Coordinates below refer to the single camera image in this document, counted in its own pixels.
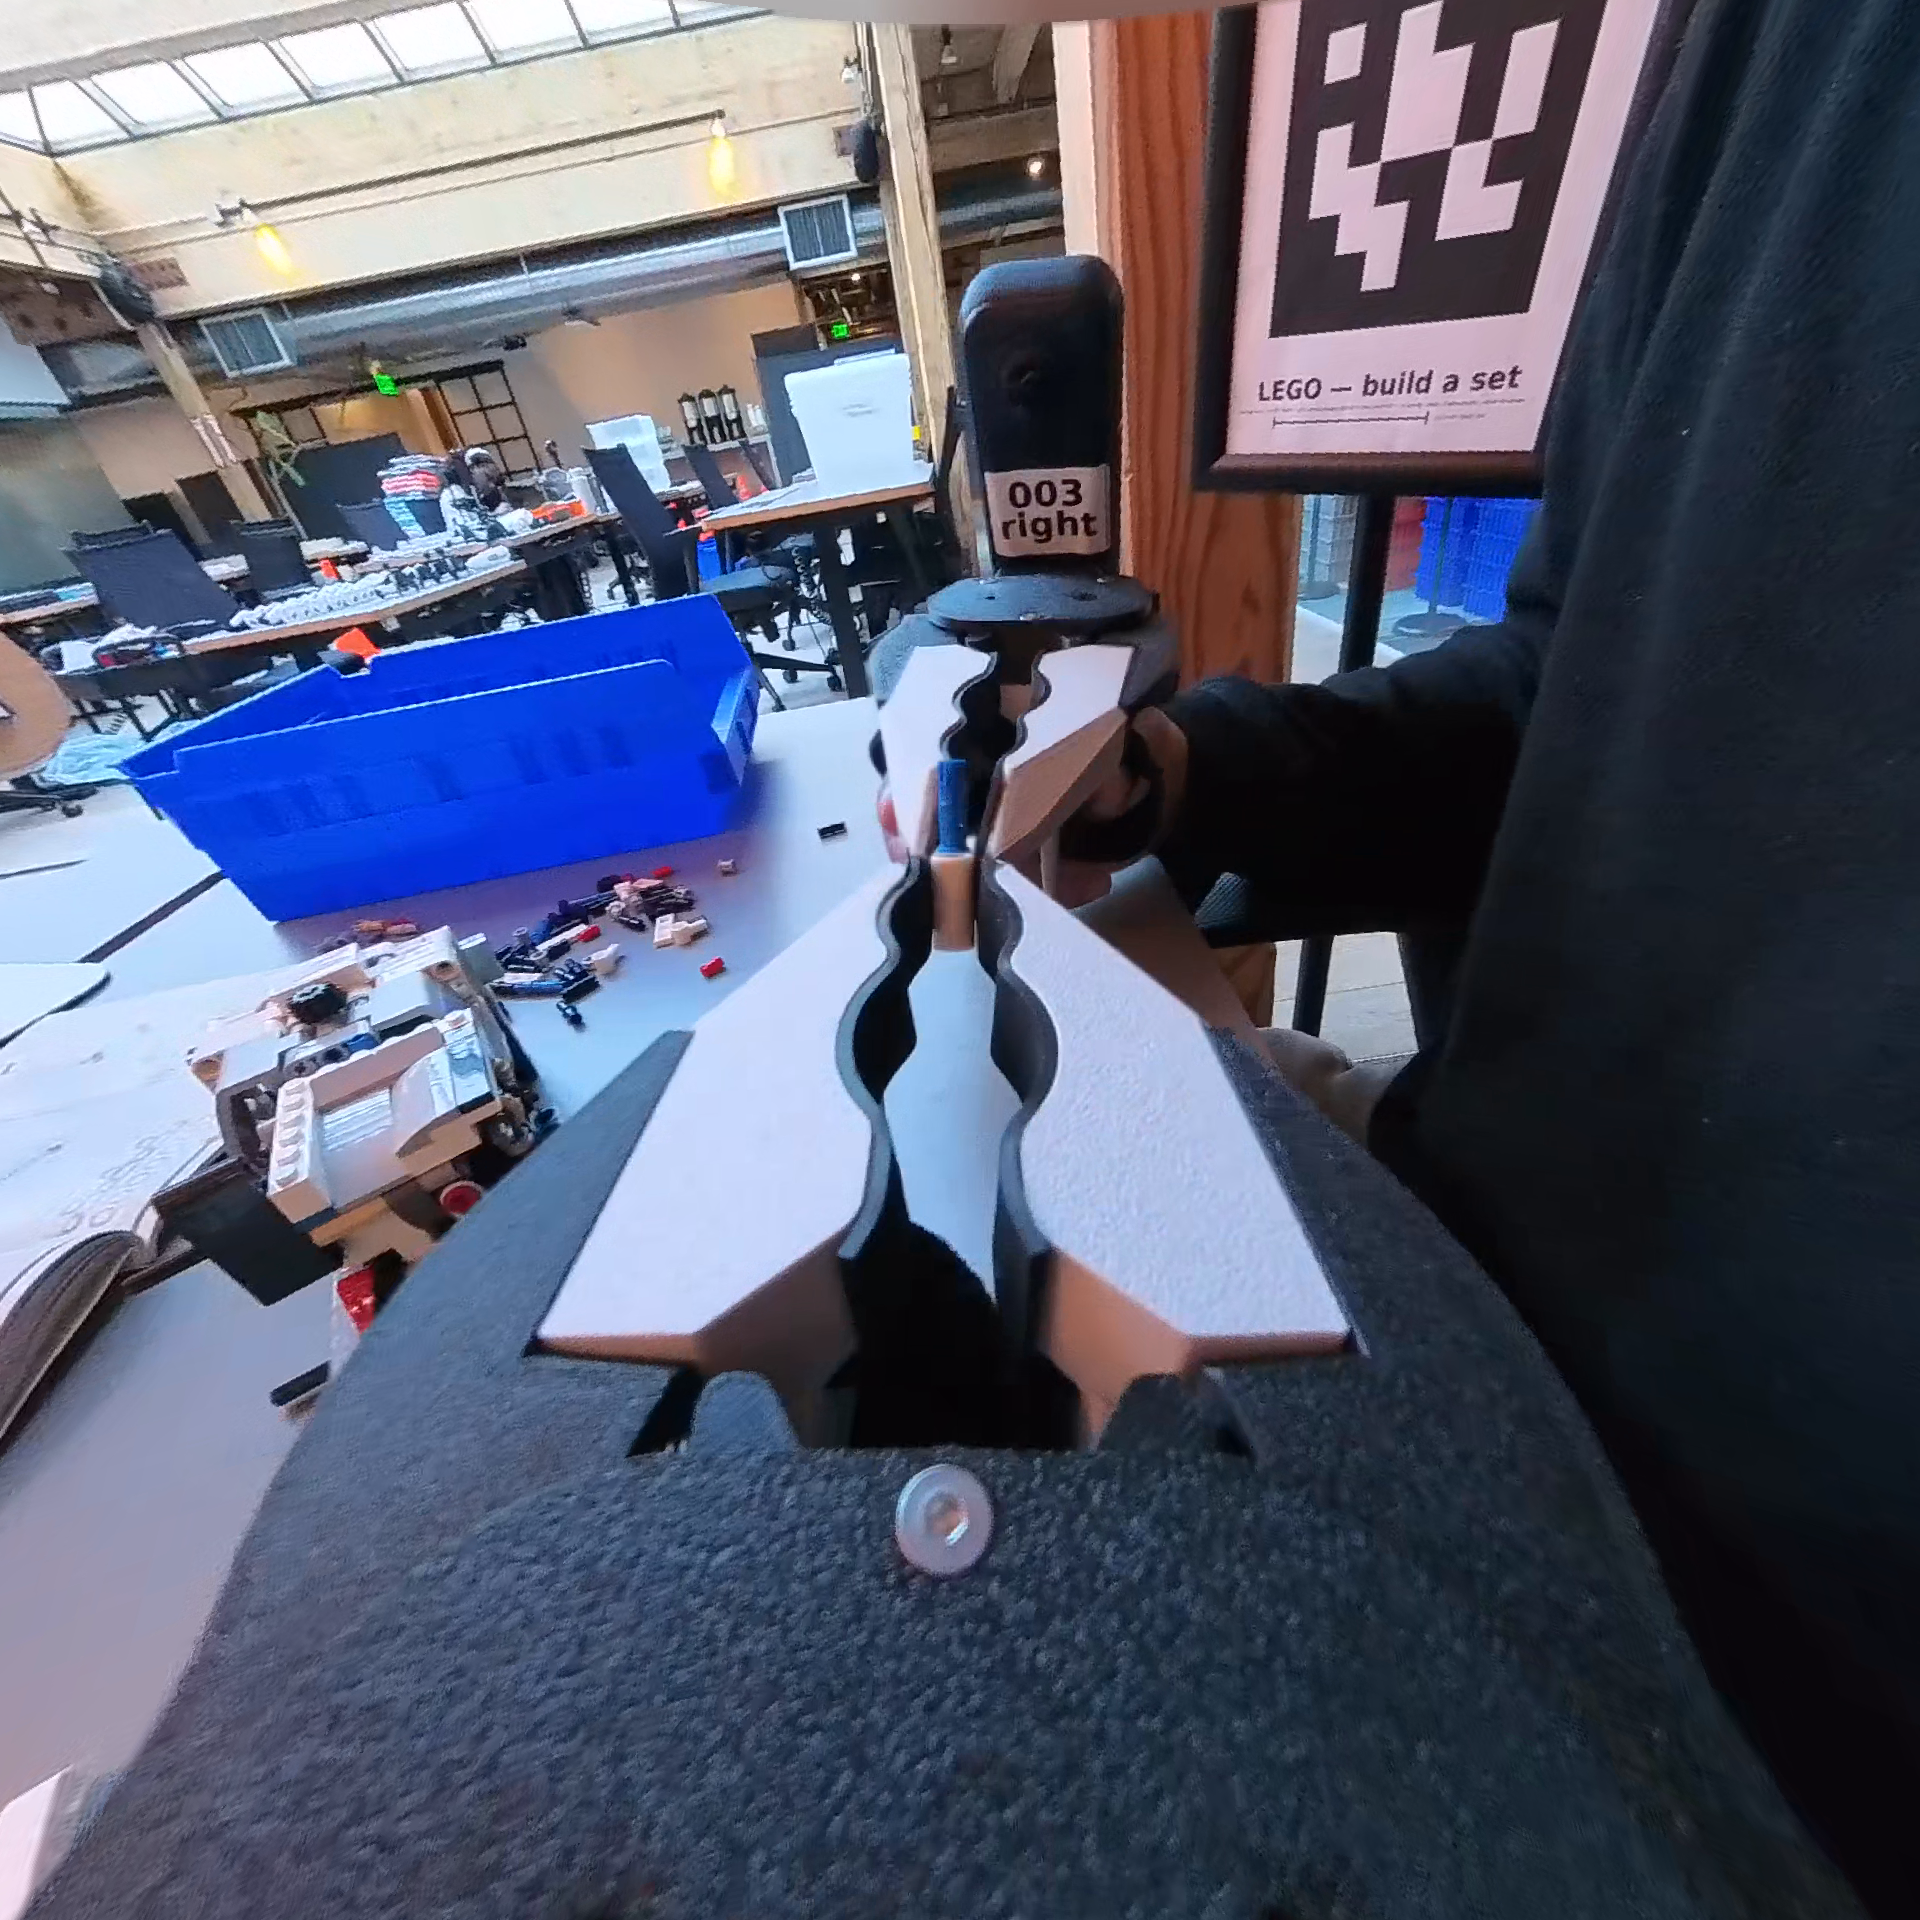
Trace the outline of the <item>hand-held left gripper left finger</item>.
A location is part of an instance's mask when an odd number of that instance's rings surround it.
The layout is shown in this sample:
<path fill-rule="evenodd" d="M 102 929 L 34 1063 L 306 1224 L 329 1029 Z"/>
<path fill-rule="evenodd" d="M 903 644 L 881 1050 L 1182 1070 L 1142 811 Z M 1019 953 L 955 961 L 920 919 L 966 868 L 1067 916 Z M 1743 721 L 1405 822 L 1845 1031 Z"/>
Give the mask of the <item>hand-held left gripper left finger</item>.
<path fill-rule="evenodd" d="M 844 1433 L 866 1269 L 906 1222 L 884 1096 L 933 928 L 930 866 L 884 866 L 699 1020 L 543 1350 L 754 1375 L 801 1440 Z"/>

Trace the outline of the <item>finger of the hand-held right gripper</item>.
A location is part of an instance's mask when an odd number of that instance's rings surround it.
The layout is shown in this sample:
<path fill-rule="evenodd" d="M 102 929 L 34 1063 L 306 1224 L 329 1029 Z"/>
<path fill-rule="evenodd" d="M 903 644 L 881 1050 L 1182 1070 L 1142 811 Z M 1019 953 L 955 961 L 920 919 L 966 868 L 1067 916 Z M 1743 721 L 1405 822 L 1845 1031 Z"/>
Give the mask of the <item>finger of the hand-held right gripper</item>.
<path fill-rule="evenodd" d="M 892 805 L 892 837 L 904 857 L 935 852 L 940 834 L 940 764 L 966 721 L 965 698 L 997 688 L 997 658 L 963 639 L 915 645 L 892 692 L 877 708 L 881 784 Z"/>
<path fill-rule="evenodd" d="M 1120 770 L 1131 715 L 1131 644 L 1061 645 L 1032 661 L 1032 700 L 990 790 L 990 859 L 1052 881 L 1064 824 Z"/>

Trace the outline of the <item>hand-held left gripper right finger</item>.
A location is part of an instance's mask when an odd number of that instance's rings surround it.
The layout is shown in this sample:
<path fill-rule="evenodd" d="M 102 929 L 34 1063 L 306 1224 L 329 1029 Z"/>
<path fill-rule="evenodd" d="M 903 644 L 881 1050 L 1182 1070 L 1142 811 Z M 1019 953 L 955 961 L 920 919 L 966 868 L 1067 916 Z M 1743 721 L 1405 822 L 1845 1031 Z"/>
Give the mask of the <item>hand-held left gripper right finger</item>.
<path fill-rule="evenodd" d="M 1016 1096 L 992 1255 L 1034 1427 L 1093 1444 L 1140 1380 L 1351 1347 L 1206 1022 L 1012 868 L 978 881 L 975 950 Z"/>

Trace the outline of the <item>person's right forearm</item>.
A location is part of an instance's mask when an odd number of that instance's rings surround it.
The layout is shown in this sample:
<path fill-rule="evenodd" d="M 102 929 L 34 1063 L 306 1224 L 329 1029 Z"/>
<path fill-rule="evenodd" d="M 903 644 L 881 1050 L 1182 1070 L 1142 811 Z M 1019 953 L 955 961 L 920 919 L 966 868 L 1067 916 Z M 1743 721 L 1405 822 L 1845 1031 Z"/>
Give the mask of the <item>person's right forearm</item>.
<path fill-rule="evenodd" d="M 1164 708 L 1164 874 L 1188 903 L 1248 884 L 1282 940 L 1469 921 L 1547 648 L 1510 617 L 1322 684 L 1188 685 Z"/>

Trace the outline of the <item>pile of small lego pieces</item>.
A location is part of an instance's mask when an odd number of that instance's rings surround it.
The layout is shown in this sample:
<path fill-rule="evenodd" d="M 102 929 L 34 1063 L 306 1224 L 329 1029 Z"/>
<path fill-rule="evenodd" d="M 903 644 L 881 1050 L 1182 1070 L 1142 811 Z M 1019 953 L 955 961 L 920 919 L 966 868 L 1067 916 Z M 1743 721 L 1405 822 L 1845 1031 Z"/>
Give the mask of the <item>pile of small lego pieces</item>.
<path fill-rule="evenodd" d="M 449 959 L 452 982 L 489 1001 L 503 1020 L 522 1001 L 543 1003 L 580 1034 L 588 1001 L 636 952 L 704 948 L 713 923 L 679 869 L 656 866 L 603 876 L 500 940 L 404 918 L 360 919 L 350 935 L 369 957 L 402 961 L 404 952 L 419 948 L 424 965 Z"/>

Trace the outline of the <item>white lego vehicle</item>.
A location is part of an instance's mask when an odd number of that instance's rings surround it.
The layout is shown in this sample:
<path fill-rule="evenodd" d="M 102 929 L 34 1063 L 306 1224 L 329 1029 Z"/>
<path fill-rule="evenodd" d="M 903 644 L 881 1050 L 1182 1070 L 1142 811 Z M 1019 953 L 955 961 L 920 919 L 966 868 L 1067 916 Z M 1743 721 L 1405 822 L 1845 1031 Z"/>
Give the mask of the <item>white lego vehicle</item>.
<path fill-rule="evenodd" d="M 189 1053 L 217 1154 L 156 1194 L 165 1242 L 258 1303 L 333 1283 L 364 1331 L 553 1127 L 482 934 L 364 923 Z"/>

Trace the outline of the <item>lego instruction booklet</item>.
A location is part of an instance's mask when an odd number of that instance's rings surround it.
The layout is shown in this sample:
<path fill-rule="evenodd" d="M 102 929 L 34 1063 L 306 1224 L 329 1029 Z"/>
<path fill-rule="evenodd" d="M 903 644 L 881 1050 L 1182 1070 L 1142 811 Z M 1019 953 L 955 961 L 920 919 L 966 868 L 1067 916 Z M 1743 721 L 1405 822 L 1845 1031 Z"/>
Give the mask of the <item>lego instruction booklet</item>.
<path fill-rule="evenodd" d="M 154 1255 L 156 1194 L 217 1151 L 213 1093 L 189 1055 L 258 997 L 235 976 L 93 999 L 4 1048 L 4 1432 L 116 1281 Z"/>

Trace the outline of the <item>white storage box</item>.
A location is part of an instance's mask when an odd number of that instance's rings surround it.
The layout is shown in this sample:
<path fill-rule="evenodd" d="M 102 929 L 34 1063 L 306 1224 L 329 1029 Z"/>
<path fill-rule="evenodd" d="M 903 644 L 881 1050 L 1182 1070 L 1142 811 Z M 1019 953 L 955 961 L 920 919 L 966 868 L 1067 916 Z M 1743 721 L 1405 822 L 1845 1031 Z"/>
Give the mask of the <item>white storage box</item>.
<path fill-rule="evenodd" d="M 782 386 L 823 491 L 873 491 L 920 475 L 915 374 L 904 351 L 842 356 L 789 371 Z"/>

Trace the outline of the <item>wooden pillar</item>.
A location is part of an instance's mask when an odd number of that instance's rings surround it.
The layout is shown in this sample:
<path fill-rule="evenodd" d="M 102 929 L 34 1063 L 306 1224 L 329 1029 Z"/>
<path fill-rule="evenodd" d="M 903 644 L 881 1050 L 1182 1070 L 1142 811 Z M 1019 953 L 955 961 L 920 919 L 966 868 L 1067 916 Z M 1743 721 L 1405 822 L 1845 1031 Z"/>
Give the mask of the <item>wooden pillar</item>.
<path fill-rule="evenodd" d="M 1204 11 L 1052 25 L 1064 234 L 1068 252 L 1114 270 L 1125 300 L 1123 570 L 1158 593 L 1187 684 L 1279 684 L 1293 669 L 1301 504 L 1193 484 L 1211 42 Z"/>

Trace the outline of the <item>wooden desk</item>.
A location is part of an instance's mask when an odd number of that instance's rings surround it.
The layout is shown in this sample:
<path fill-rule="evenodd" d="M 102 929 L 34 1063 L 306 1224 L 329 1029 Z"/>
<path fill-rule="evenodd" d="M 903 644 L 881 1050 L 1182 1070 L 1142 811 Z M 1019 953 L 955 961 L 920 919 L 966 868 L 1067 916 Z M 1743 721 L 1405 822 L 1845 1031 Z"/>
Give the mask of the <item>wooden desk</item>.
<path fill-rule="evenodd" d="M 758 491 L 728 508 L 708 509 L 701 519 L 703 531 L 716 544 L 748 533 L 782 537 L 810 533 L 815 537 L 836 651 L 836 676 L 852 702 L 870 695 L 868 641 L 860 635 L 839 540 L 866 519 L 882 519 L 912 587 L 906 606 L 910 609 L 922 606 L 936 582 L 924 544 L 912 527 L 912 509 L 936 496 L 936 474 L 930 462 L 912 462 L 904 478 L 860 484 L 850 491 L 833 491 L 819 478 L 808 478 L 772 491 Z"/>

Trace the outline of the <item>black office chair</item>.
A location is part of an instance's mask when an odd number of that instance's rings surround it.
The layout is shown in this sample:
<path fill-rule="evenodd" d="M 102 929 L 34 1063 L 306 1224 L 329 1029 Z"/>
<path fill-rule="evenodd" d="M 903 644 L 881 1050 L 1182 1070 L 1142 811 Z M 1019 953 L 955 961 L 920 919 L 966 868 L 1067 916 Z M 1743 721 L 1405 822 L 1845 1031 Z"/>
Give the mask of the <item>black office chair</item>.
<path fill-rule="evenodd" d="M 701 525 L 660 500 L 624 443 L 587 445 L 585 459 L 645 562 L 652 598 L 663 603 L 701 593 Z"/>

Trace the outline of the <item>stack of blue crates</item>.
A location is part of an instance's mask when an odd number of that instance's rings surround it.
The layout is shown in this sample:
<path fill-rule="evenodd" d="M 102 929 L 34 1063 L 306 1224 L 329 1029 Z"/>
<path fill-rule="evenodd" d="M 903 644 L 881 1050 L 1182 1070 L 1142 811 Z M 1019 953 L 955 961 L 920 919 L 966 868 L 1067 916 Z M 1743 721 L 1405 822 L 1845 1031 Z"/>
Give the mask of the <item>stack of blue crates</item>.
<path fill-rule="evenodd" d="M 1493 623 L 1541 501 L 1530 496 L 1401 496 L 1389 540 L 1383 638 L 1433 638 Z M 1298 602 L 1339 617 L 1354 575 L 1361 504 L 1346 493 L 1304 501 Z"/>

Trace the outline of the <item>framed marker sign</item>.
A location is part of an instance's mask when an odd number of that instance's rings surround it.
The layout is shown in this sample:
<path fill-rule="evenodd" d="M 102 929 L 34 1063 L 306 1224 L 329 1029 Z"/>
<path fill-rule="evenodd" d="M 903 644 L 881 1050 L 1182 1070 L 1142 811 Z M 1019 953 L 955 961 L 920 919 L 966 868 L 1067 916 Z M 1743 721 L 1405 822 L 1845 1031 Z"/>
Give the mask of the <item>framed marker sign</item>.
<path fill-rule="evenodd" d="M 1691 13 L 1219 11 L 1194 486 L 1536 496 L 1574 322 Z"/>

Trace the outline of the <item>wooden chair back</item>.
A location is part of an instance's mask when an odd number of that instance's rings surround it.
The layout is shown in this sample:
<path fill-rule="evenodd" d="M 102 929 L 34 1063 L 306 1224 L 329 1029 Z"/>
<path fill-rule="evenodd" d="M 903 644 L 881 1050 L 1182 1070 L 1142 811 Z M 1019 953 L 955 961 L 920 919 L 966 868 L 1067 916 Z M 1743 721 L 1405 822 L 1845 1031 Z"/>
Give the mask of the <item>wooden chair back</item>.
<path fill-rule="evenodd" d="M 73 725 L 73 708 L 55 676 L 11 635 L 2 658 L 2 784 L 41 774 Z"/>

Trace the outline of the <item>metal ventilation duct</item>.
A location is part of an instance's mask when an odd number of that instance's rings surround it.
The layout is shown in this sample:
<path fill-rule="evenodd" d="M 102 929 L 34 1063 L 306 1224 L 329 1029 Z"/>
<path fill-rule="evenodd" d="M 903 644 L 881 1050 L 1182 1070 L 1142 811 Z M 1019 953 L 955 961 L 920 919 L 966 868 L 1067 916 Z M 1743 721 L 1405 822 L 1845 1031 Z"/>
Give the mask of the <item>metal ventilation duct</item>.
<path fill-rule="evenodd" d="M 355 353 L 404 361 L 500 343 L 568 320 L 599 323 L 799 275 L 870 265 L 886 255 L 879 204 L 852 204 L 852 238 L 854 249 L 844 259 L 794 264 L 780 213 L 771 208 L 742 222 L 518 252 L 445 274 L 279 300 L 267 307 L 267 316 L 296 365 Z"/>

